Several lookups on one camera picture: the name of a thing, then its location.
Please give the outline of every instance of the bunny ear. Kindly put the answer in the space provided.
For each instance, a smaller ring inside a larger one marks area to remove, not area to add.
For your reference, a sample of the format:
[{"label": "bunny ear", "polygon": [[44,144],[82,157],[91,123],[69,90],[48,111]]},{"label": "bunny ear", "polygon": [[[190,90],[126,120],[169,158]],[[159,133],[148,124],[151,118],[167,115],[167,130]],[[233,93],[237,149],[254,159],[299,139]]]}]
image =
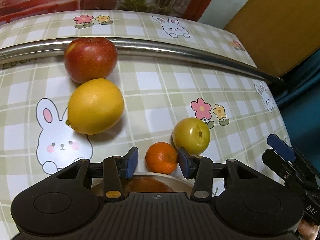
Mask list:
[{"label": "bunny ear", "polygon": [[48,98],[42,98],[36,107],[36,117],[42,129],[51,123],[59,121],[59,114],[55,104]]},{"label": "bunny ear", "polygon": [[262,84],[262,82],[260,82],[260,86],[261,86],[261,90],[262,90],[262,92],[265,92],[265,91],[266,91],[266,89],[264,88],[264,85]]},{"label": "bunny ear", "polygon": [[262,96],[261,88],[258,87],[257,85],[254,85],[254,88],[256,89],[256,91],[258,92],[258,94],[259,94],[260,96]]},{"label": "bunny ear", "polygon": [[169,23],[179,24],[179,21],[177,19],[174,19],[174,18],[169,18]]},{"label": "bunny ear", "polygon": [[165,19],[163,19],[163,18],[160,17],[160,16],[155,16],[155,15],[153,15],[153,19],[155,19],[157,22],[160,22],[161,24],[167,22]]},{"label": "bunny ear", "polygon": [[66,120],[68,119],[68,108],[66,108],[64,110],[63,116],[62,116],[62,121],[66,122]]}]

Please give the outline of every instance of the red apple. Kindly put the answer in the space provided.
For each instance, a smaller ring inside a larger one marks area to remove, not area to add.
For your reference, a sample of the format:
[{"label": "red apple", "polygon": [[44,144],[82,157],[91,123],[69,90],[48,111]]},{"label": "red apple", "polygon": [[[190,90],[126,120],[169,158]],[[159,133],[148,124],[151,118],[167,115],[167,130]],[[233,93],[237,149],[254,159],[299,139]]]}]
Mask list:
[{"label": "red apple", "polygon": [[106,78],[115,68],[116,62],[116,46],[104,37],[77,38],[64,53],[66,70],[77,83]]}]

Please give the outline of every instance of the yellow flower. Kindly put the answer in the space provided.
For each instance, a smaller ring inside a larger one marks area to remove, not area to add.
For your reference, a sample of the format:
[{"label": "yellow flower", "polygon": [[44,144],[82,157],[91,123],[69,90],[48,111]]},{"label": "yellow flower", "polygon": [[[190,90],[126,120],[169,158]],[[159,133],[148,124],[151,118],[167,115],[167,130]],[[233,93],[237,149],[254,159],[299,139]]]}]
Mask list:
[{"label": "yellow flower", "polygon": [[98,20],[98,22],[100,23],[110,21],[110,17],[108,15],[105,15],[105,16],[99,15],[98,17],[95,17],[95,19]]},{"label": "yellow flower", "polygon": [[221,120],[222,118],[226,118],[227,117],[227,115],[226,115],[226,113],[224,111],[225,110],[224,110],[223,106],[219,106],[218,104],[214,105],[213,113],[215,115],[217,115],[217,118],[219,120]]}]

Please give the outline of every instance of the blue fabric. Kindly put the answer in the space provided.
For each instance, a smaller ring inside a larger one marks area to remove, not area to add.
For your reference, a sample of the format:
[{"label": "blue fabric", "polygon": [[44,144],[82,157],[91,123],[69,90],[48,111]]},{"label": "blue fabric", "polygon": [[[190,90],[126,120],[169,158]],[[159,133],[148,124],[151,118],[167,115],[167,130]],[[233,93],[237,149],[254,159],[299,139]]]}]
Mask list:
[{"label": "blue fabric", "polygon": [[320,50],[290,74],[288,83],[277,105],[292,146],[320,171]]}]

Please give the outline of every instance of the white wall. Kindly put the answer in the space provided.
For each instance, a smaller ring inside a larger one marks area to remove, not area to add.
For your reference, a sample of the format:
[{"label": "white wall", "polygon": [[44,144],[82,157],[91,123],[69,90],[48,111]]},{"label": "white wall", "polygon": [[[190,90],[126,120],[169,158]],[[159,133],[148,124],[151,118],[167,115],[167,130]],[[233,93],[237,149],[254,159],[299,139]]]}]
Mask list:
[{"label": "white wall", "polygon": [[248,0],[212,0],[198,22],[223,29]]}]

